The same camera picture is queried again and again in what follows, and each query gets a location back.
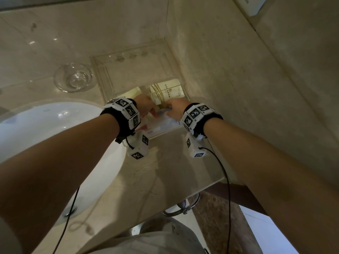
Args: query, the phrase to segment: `white sink basin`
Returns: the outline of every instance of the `white sink basin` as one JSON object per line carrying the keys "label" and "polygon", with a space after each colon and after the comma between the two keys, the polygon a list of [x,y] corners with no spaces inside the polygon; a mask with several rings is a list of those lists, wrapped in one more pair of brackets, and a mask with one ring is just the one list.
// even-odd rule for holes
{"label": "white sink basin", "polygon": [[[81,102],[55,102],[22,110],[24,108],[18,108],[0,117],[0,163],[67,128],[97,117],[102,108]],[[86,210],[103,194],[118,174],[125,154],[126,148],[115,141],[108,147],[80,186],[75,201],[77,209],[72,217]],[[66,207],[70,208],[73,198],[74,195]],[[66,218],[60,216],[56,225],[64,221]]]}

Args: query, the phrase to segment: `white box on wall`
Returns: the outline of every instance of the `white box on wall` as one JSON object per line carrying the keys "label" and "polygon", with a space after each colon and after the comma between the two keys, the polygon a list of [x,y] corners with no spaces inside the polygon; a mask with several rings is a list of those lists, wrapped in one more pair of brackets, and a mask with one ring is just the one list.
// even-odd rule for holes
{"label": "white box on wall", "polygon": [[248,16],[256,15],[266,0],[236,0]]}

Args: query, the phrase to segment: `hand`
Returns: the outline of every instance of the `hand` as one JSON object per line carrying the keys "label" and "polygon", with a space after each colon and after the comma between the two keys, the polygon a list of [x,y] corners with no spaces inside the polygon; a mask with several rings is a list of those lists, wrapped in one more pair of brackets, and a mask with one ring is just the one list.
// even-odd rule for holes
{"label": "hand", "polygon": [[166,108],[172,107],[172,110],[166,112],[166,115],[175,119],[176,121],[179,121],[184,115],[186,107],[189,106],[189,104],[191,103],[192,102],[190,102],[186,98],[168,100],[164,103],[164,105]]}
{"label": "hand", "polygon": [[141,93],[135,97],[134,100],[137,103],[137,109],[141,118],[148,113],[151,113],[156,119],[159,118],[159,115],[155,111],[157,105],[152,101],[149,95]]}

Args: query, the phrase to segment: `cable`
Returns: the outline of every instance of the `cable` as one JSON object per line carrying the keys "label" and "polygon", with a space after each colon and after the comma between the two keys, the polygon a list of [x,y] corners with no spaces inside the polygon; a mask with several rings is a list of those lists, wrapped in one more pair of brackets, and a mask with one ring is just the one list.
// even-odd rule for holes
{"label": "cable", "polygon": [[129,144],[129,142],[128,142],[128,140],[127,140],[127,137],[126,137],[126,143],[128,144],[128,146],[129,146],[131,149],[134,149],[134,147],[131,146],[131,145]]}
{"label": "cable", "polygon": [[229,220],[229,230],[228,230],[228,239],[227,239],[227,251],[226,253],[228,254],[228,248],[230,246],[230,238],[231,238],[231,190],[230,190],[230,182],[228,180],[228,176],[227,176],[227,173],[226,173],[226,170],[224,168],[224,166],[222,165],[221,161],[219,160],[219,158],[214,154],[214,152],[212,152],[210,149],[207,149],[205,147],[199,147],[199,149],[205,149],[205,150],[208,150],[210,153],[212,153],[214,155],[214,157],[217,158],[220,166],[222,167],[222,170],[224,172],[224,175],[226,177],[226,180],[227,180],[227,187],[228,187],[228,220]]}
{"label": "cable", "polygon": [[65,224],[65,228],[64,228],[64,230],[63,230],[63,232],[62,232],[62,234],[61,234],[61,236],[60,236],[60,239],[59,239],[57,245],[55,246],[55,249],[54,249],[54,251],[53,251],[52,254],[54,254],[54,253],[57,251],[57,248],[58,248],[58,246],[59,246],[59,244],[60,244],[60,242],[61,242],[61,240],[62,240],[62,237],[63,237],[63,235],[65,234],[66,227],[67,227],[67,225],[68,225],[68,221],[70,220],[70,215],[71,215],[71,213],[72,213],[73,206],[74,206],[75,200],[76,200],[76,198],[77,198],[79,189],[80,189],[80,186],[79,186],[79,188],[77,189],[77,191],[76,191],[76,193],[75,193],[73,203],[72,203],[72,205],[71,205],[71,207],[70,207],[70,212],[69,212],[68,215],[67,215],[67,221],[66,221],[66,224]]}

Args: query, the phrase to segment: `forearm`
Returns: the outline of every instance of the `forearm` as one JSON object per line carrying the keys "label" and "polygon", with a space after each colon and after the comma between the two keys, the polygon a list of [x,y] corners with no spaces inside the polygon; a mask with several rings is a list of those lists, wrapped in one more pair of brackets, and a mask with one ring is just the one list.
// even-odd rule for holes
{"label": "forearm", "polygon": [[0,216],[25,252],[43,239],[118,133],[116,119],[104,114],[0,164]]}
{"label": "forearm", "polygon": [[286,153],[223,120],[208,120],[204,132],[300,253],[338,251],[337,191]]}

